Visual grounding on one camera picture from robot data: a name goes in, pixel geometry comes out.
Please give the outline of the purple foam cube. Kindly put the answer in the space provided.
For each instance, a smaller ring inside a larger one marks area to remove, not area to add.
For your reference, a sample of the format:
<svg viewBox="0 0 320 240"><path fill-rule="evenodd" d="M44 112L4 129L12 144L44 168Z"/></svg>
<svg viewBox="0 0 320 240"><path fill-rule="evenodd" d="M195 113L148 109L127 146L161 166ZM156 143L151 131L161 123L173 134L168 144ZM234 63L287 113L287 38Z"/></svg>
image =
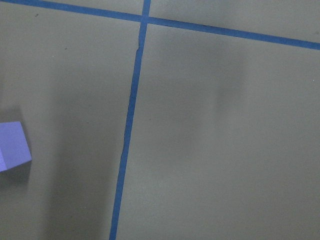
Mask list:
<svg viewBox="0 0 320 240"><path fill-rule="evenodd" d="M20 121L0 124L0 171L4 172L32 160Z"/></svg>

